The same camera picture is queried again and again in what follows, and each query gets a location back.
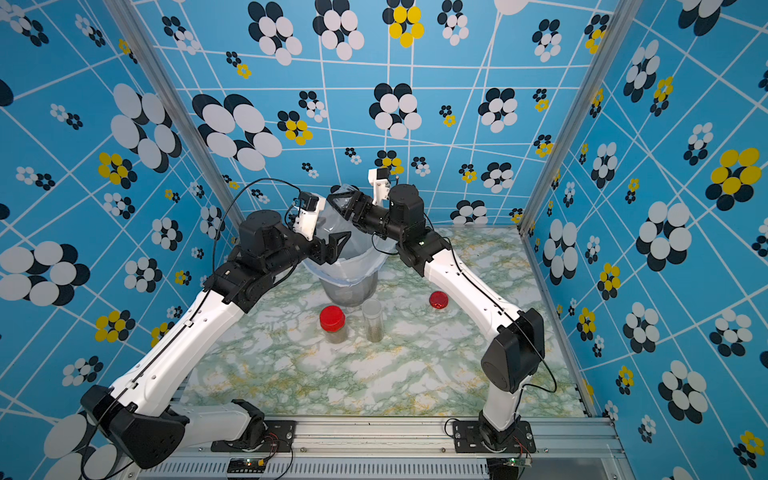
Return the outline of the lidless clear jar beans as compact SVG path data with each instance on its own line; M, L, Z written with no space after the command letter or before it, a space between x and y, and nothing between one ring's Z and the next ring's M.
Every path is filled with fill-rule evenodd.
M383 338L383 306L380 301L370 298L363 302L361 311L366 327L366 337L378 343Z

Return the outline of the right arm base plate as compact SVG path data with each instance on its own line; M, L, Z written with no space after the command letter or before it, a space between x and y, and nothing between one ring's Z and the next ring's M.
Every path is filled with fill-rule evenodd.
M537 451L529 422L517 420L503 431L479 420L450 420L445 424L457 453L511 454L525 456Z

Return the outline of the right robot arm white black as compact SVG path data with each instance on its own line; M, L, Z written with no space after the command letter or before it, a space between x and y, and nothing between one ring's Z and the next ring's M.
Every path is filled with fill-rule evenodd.
M522 393L545 362L543 318L506 301L459 259L428 220L415 186L396 185L386 197L387 207L358 189L339 188L327 200L360 232L393 240L401 261L445 292L478 327L487 341L481 368L489 381L479 434L489 450L501 452L515 436Z

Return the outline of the clear jar with mung beans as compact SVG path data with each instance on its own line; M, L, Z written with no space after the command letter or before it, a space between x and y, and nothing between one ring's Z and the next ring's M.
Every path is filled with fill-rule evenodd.
M349 232L350 238L341 250L341 259L351 259L363 254L366 250L364 235L353 225L351 221L345 220L335 209L335 203L326 198L325 206L319 214L316 224L316 234L323 240L328 241L333 233Z

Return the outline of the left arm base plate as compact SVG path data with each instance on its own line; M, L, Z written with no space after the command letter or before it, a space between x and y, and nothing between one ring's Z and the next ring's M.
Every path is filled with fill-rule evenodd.
M234 441L214 441L213 452L289 453L296 436L297 421L266 420L253 426Z

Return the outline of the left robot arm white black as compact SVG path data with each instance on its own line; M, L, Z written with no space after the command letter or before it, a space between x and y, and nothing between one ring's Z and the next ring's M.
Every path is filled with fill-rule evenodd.
M319 238L315 222L305 214L288 227L273 210L249 215L239 227L239 245L170 332L111 386L86 392L82 406L119 453L150 469L190 445L225 442L255 450L266 443L264 414L245 400L190 410L174 410L170 402L218 338L299 264L338 260L350 232Z

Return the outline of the red jar lid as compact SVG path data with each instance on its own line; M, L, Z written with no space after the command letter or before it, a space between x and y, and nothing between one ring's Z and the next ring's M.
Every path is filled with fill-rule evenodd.
M430 294L428 301L432 308L442 310L448 306L450 298L445 292L434 291Z

